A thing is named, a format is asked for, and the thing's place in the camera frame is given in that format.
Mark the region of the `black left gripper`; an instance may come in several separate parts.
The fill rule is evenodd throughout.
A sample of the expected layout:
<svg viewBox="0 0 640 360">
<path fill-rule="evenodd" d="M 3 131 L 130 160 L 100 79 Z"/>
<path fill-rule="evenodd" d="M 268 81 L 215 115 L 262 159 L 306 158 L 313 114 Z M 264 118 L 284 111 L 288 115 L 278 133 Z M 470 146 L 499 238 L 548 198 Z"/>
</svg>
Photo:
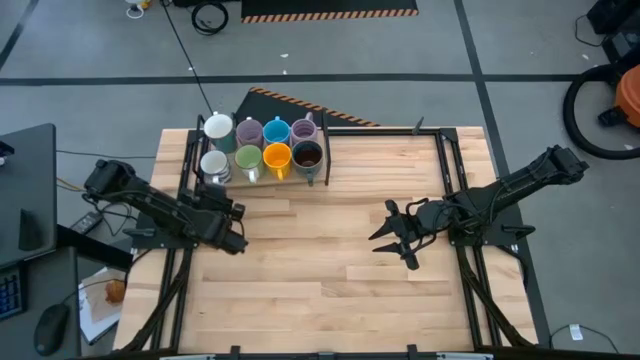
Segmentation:
<svg viewBox="0 0 640 360">
<path fill-rule="evenodd" d="M 243 253 L 248 241 L 232 229 L 240 222 L 246 207 L 227 196 L 222 185 L 203 185 L 196 191 L 179 191 L 180 217 L 186 221 L 182 233 L 196 242 L 225 251 Z"/>
</svg>

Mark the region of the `white mug navy leaf pattern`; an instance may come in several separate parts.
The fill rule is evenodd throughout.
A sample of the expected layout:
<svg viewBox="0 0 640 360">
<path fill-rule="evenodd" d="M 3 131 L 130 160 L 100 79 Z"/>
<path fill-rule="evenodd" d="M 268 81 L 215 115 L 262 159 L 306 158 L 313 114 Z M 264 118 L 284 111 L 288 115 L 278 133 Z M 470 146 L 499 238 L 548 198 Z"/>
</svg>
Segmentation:
<svg viewBox="0 0 640 360">
<path fill-rule="evenodd" d="M 200 160 L 200 169 L 206 184 L 224 185 L 232 179 L 227 155 L 219 150 L 211 150 L 204 154 Z"/>
</svg>

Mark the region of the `green and white mug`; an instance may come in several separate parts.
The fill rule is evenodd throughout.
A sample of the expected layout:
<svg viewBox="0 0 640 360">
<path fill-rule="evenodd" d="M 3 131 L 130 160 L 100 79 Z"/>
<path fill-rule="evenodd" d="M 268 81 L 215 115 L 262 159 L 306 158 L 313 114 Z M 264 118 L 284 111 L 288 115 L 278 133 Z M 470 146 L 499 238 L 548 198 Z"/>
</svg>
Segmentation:
<svg viewBox="0 0 640 360">
<path fill-rule="evenodd" d="M 235 153 L 235 163 L 252 184 L 256 184 L 264 174 L 262 150 L 255 145 L 244 145 L 238 148 Z"/>
</svg>

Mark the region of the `yellow mug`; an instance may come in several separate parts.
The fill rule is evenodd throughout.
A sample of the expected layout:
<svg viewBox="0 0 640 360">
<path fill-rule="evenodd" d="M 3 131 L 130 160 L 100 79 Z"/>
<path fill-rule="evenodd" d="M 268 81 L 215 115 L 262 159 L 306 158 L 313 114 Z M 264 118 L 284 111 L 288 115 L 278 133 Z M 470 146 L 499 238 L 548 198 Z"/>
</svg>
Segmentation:
<svg viewBox="0 0 640 360">
<path fill-rule="evenodd" d="M 268 145 L 263 152 L 263 160 L 269 172 L 279 181 L 284 181 L 291 172 L 292 151 L 284 143 Z"/>
</svg>

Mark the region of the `purple striped mug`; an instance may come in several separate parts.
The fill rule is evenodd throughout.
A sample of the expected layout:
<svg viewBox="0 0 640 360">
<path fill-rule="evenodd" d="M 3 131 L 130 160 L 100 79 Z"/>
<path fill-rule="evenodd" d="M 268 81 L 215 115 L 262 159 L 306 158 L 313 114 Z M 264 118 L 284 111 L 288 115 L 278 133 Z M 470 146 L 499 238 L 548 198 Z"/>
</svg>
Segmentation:
<svg viewBox="0 0 640 360">
<path fill-rule="evenodd" d="M 262 123 L 251 117 L 247 117 L 236 127 L 236 140 L 239 147 L 254 145 L 262 148 L 264 145 Z"/>
</svg>

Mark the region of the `grey mug white inside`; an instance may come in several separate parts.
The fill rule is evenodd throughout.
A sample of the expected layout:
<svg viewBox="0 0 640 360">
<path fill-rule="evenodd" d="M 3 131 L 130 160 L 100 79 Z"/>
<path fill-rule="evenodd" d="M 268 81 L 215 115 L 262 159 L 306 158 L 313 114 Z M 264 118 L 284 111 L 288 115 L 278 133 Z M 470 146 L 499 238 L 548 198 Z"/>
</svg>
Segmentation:
<svg viewBox="0 0 640 360">
<path fill-rule="evenodd" d="M 235 123 L 230 116 L 214 112 L 204 123 L 204 133 L 216 150 L 226 154 L 236 151 Z"/>
</svg>

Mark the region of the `speckled blue brown mug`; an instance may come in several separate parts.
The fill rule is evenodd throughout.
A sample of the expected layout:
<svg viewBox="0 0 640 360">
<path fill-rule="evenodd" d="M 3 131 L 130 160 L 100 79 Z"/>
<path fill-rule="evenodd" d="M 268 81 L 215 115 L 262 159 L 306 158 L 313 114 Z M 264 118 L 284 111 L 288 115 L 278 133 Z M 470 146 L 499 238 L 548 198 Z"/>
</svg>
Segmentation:
<svg viewBox="0 0 640 360">
<path fill-rule="evenodd" d="M 301 141 L 292 149 L 292 160 L 296 173 L 303 177 L 309 186 L 313 186 L 314 178 L 324 163 L 322 147 L 315 141 Z"/>
</svg>

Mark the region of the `light blue faceted mug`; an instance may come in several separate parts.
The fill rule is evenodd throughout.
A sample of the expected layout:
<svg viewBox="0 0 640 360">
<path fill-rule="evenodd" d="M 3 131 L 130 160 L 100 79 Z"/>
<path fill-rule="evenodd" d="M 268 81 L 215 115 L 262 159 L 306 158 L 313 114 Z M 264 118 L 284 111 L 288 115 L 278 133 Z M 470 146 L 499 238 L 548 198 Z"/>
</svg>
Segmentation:
<svg viewBox="0 0 640 360">
<path fill-rule="evenodd" d="M 291 127 L 279 116 L 275 116 L 263 127 L 263 138 L 268 144 L 290 142 Z"/>
</svg>

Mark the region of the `lilac bubble-ribbed mug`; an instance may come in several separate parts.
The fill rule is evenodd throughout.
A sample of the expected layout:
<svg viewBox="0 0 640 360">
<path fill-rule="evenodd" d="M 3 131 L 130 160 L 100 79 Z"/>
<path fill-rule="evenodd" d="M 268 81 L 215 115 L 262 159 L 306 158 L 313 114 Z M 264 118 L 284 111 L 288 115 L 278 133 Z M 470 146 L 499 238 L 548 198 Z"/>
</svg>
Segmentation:
<svg viewBox="0 0 640 360">
<path fill-rule="evenodd" d="M 307 112 L 303 118 L 296 120 L 291 125 L 291 145 L 303 141 L 316 141 L 318 137 L 317 126 L 314 122 L 314 115 L 312 112 Z"/>
</svg>

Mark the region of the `white paper pad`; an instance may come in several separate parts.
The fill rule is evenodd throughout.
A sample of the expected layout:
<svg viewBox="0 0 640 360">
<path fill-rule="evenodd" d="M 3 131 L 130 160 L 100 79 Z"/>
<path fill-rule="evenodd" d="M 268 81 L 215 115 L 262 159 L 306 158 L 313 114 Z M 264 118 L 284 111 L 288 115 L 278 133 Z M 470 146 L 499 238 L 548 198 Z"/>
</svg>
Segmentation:
<svg viewBox="0 0 640 360">
<path fill-rule="evenodd" d="M 107 303 L 105 286 L 114 279 L 125 282 L 125 278 L 124 272 L 104 267 L 79 284 L 80 327 L 89 345 L 93 345 L 120 320 L 124 300 L 119 304 Z"/>
</svg>

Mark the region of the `grey computer desk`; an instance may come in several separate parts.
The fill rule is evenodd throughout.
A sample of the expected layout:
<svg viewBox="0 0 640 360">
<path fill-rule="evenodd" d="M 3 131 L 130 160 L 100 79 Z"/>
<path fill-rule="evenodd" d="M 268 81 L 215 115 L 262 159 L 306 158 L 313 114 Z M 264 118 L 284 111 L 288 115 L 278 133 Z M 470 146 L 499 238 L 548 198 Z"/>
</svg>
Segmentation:
<svg viewBox="0 0 640 360">
<path fill-rule="evenodd" d="M 25 310 L 15 316 L 0 315 L 0 360 L 66 360 L 81 354 L 77 292 L 77 259 L 71 248 L 34 258 L 18 275 L 25 286 Z M 60 348 L 49 356 L 35 348 L 34 334 L 44 311 L 58 303 L 68 307 Z"/>
</svg>

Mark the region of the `black computer mouse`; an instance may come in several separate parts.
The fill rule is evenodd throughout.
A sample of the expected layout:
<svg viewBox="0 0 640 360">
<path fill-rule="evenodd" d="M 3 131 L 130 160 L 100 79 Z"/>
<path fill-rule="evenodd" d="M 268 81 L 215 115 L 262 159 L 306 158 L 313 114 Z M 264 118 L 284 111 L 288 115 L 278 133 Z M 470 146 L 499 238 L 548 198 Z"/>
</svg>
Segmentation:
<svg viewBox="0 0 640 360">
<path fill-rule="evenodd" d="M 33 346 L 41 356 L 49 356 L 55 353 L 64 339 L 69 307 L 64 303 L 58 303 L 46 308 L 33 333 Z"/>
</svg>

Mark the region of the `dark grey desk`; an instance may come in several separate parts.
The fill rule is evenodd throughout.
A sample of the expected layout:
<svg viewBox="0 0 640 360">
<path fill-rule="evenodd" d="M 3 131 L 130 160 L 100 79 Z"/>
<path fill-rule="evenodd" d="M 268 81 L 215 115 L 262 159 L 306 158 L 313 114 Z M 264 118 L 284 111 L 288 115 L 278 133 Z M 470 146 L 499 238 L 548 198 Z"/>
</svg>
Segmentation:
<svg viewBox="0 0 640 360">
<path fill-rule="evenodd" d="M 56 128 L 0 136 L 14 153 L 0 166 L 0 267 L 56 247 Z"/>
</svg>

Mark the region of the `black keyboard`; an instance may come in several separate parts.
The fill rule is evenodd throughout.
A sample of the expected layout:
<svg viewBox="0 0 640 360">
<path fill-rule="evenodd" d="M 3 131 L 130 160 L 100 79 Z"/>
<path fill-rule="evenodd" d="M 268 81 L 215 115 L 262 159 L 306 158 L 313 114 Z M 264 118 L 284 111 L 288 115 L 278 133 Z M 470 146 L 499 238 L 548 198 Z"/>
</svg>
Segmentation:
<svg viewBox="0 0 640 360">
<path fill-rule="evenodd" d="M 0 269 L 0 321 L 27 310 L 24 267 L 14 265 Z"/>
</svg>

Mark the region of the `rectangular black hazard-striped mat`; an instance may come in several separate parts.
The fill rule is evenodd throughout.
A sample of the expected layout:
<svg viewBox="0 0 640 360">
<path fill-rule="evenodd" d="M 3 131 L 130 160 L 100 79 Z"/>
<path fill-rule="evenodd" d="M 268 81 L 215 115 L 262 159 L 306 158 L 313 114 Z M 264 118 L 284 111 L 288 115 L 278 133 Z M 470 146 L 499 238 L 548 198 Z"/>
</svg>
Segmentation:
<svg viewBox="0 0 640 360">
<path fill-rule="evenodd" d="M 416 0 L 241 0 L 241 22 L 276 23 L 417 16 Z"/>
</svg>

